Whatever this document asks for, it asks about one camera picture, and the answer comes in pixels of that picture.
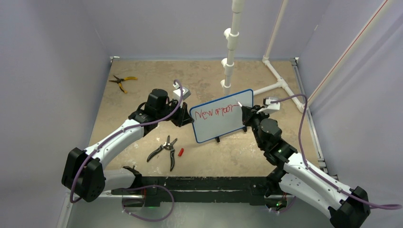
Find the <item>blue framed whiteboard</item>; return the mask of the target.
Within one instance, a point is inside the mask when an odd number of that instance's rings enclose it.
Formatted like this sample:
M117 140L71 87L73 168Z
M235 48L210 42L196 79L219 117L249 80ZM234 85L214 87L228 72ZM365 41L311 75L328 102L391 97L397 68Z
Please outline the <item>blue framed whiteboard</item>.
M237 102L252 107L253 97L253 90L246 89L192 107L189 112L194 119L192 127L196 142L204 143L237 130L245 131L242 110Z

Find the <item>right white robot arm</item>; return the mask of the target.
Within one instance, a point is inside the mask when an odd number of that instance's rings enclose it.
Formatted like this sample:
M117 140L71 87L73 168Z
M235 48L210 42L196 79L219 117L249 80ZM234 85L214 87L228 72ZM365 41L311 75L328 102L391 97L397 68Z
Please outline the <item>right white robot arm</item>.
M282 139L278 122L259 105L242 106L242 122L275 169L267 177L267 195L283 191L322 212L335 228L359 228L370 215L367 192L352 189L304 160L303 154Z

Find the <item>red marker cap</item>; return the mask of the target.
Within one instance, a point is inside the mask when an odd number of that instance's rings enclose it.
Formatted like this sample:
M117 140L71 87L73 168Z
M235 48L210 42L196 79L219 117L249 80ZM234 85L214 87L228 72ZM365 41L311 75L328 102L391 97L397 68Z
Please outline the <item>red marker cap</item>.
M180 151L179 151L179 153L178 153L178 156L181 157L182 154L183 154L183 152L184 152L184 148L181 148Z

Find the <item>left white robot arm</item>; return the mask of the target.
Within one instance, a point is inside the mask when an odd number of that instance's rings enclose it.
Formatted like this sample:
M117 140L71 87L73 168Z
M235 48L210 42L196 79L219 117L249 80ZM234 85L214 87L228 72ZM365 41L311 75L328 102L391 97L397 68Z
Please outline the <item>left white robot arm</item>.
M145 137L159 122L170 121L182 127L193 123L184 99L191 95L186 87L176 89L173 99L163 89L153 89L115 131L103 140L81 150L72 149L67 156L61 183L70 190L70 201L94 201L103 191L124 188L137 194L142 187L131 168L105 171L105 167L124 149Z

